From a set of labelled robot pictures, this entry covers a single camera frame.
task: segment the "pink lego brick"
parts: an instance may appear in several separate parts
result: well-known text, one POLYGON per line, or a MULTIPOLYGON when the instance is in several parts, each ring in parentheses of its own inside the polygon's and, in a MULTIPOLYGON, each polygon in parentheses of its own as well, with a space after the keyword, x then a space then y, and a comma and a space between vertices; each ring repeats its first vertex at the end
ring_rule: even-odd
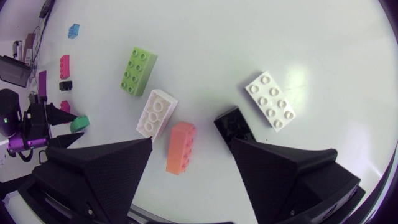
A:
POLYGON ((190 123, 179 122, 172 128, 167 155, 167 172, 175 175, 185 172, 185 168, 189 165, 195 133, 194 125, 190 123))
POLYGON ((67 112, 67 113, 70 113, 70 106, 69 106, 69 103, 68 103, 68 101, 66 101, 66 100, 64 100, 64 101, 62 101, 61 102, 61 108, 60 108, 62 111, 65 111, 65 112, 67 112))
POLYGON ((69 55, 64 55, 60 59, 60 78, 69 78, 69 55))

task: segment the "lime green lego brick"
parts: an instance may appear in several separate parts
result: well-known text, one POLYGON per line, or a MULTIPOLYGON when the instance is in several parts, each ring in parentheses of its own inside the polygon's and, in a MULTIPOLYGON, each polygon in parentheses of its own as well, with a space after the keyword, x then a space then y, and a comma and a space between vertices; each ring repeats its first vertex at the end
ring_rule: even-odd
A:
POLYGON ((72 123, 70 123, 70 132, 75 133, 78 131, 83 130, 85 127, 90 125, 90 122, 88 121, 87 116, 80 116, 76 118, 72 123))
POLYGON ((142 96, 157 55, 135 47, 127 63, 120 87, 133 96, 142 96))

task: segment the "light blue lego brick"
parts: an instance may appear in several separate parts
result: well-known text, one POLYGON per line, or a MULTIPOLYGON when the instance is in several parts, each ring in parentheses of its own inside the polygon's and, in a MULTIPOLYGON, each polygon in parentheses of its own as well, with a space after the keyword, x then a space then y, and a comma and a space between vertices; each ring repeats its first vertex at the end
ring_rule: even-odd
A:
POLYGON ((77 37, 77 35, 79 34, 79 27, 79 24, 72 25, 68 31, 68 38, 74 39, 75 37, 77 37))

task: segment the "purple lego brick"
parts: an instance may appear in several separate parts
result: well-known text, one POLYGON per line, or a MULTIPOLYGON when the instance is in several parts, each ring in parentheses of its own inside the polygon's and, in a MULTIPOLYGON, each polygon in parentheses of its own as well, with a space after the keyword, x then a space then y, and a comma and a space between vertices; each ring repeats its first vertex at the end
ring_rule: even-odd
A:
POLYGON ((39 96, 47 96, 47 71, 39 73, 39 96))

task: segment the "white table surface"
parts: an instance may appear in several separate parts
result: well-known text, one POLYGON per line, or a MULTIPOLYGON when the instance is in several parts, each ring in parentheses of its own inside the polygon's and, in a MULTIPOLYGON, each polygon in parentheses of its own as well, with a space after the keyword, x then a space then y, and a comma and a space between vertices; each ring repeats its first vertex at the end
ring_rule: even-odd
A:
MULTIPOLYGON (((238 105, 259 142, 338 150, 365 198, 391 159, 398 133, 397 43, 377 1, 57 1, 39 71, 49 101, 68 100, 90 126, 72 147, 138 139, 149 93, 179 100, 133 204, 175 222, 256 223, 234 159, 213 120, 238 105), (80 24, 76 39, 68 28, 80 24), (133 47, 159 58, 142 97, 119 84, 133 47), (70 54, 73 90, 58 89, 70 54), (244 87, 269 71, 297 117, 275 133, 244 87), (197 127, 186 173, 165 171, 170 129, 197 127)), ((67 125, 53 134, 68 133, 67 125)))

